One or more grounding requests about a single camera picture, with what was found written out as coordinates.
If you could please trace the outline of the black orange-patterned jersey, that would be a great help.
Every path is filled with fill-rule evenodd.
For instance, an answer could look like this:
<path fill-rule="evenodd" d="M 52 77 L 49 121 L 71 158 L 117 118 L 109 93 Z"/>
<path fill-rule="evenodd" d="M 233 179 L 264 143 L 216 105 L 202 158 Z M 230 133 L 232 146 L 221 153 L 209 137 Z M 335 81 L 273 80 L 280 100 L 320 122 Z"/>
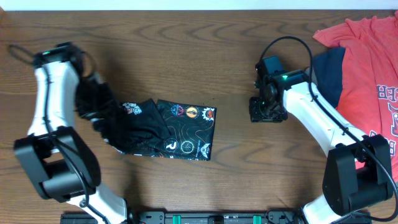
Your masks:
<path fill-rule="evenodd" d="M 95 131 L 121 154 L 209 161 L 217 109 L 149 99 L 125 102 L 116 118 L 94 119 Z"/>

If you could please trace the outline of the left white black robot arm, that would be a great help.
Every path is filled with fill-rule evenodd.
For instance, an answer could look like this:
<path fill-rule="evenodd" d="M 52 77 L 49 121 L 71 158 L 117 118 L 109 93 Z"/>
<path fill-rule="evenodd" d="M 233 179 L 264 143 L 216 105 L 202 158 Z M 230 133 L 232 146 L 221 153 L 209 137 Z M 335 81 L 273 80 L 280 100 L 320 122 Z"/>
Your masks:
<path fill-rule="evenodd" d="M 95 70 L 84 74 L 86 56 L 70 42 L 31 55 L 35 113 L 14 153 L 43 199 L 83 210 L 62 215 L 62 223 L 134 223 L 127 201 L 102 182 L 96 156 L 75 130 L 75 116 L 96 122 L 124 113 Z"/>

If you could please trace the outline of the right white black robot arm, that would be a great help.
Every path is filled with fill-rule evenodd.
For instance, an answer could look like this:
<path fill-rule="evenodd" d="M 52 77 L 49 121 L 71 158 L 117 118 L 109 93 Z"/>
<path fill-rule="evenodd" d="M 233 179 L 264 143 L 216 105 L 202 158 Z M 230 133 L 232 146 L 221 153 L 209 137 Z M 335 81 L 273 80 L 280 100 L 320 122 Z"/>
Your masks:
<path fill-rule="evenodd" d="M 360 211 L 395 195 L 387 140 L 380 134 L 368 136 L 345 120 L 304 71 L 258 72 L 254 86 L 259 96 L 249 100 L 253 123 L 279 123 L 292 114 L 327 157 L 323 193 L 302 208 L 301 222 L 370 219 Z"/>

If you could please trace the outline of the grey garment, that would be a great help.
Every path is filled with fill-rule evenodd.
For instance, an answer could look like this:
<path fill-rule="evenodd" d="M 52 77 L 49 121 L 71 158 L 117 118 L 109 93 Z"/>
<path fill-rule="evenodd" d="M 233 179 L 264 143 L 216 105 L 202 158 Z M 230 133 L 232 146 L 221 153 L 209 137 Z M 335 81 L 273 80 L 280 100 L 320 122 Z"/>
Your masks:
<path fill-rule="evenodd" d="M 314 68 L 308 67 L 305 70 L 305 73 L 307 74 L 308 77 L 311 77 L 312 83 L 314 83 L 316 85 L 317 84 L 317 77 L 316 77 Z"/>

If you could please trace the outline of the navy blue garment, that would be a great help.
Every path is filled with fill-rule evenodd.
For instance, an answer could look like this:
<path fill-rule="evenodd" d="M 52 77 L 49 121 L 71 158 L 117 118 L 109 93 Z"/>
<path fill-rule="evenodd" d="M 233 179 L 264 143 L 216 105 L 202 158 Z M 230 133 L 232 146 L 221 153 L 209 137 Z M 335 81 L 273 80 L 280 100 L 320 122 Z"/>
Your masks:
<path fill-rule="evenodd" d="M 313 58 L 313 75 L 324 99 L 336 108 L 343 90 L 343 59 L 345 48 L 336 47 Z"/>

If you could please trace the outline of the red printed t-shirt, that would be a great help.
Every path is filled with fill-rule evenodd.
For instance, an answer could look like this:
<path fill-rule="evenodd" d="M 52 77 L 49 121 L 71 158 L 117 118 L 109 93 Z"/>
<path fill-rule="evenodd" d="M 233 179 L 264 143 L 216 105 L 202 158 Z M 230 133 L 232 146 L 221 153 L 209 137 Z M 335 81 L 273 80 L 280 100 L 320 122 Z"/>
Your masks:
<path fill-rule="evenodd" d="M 342 92 L 336 110 L 368 136 L 389 143 L 397 178 L 397 16 L 352 21 L 318 30 L 314 39 L 342 47 Z"/>

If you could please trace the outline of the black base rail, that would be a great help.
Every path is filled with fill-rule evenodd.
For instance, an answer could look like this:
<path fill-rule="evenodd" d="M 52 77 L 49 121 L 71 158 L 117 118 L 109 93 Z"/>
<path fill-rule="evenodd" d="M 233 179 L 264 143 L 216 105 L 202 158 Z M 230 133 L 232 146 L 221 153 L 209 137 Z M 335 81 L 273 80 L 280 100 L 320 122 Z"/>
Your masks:
<path fill-rule="evenodd" d="M 134 223 L 140 224 L 293 224 L 307 223 L 301 214 L 293 211 L 269 210 L 265 213 L 169 213 L 142 212 L 135 215 Z M 83 212 L 64 213 L 61 224 L 98 223 L 91 215 Z M 342 222 L 349 224 L 370 224 L 367 218 L 347 218 Z"/>

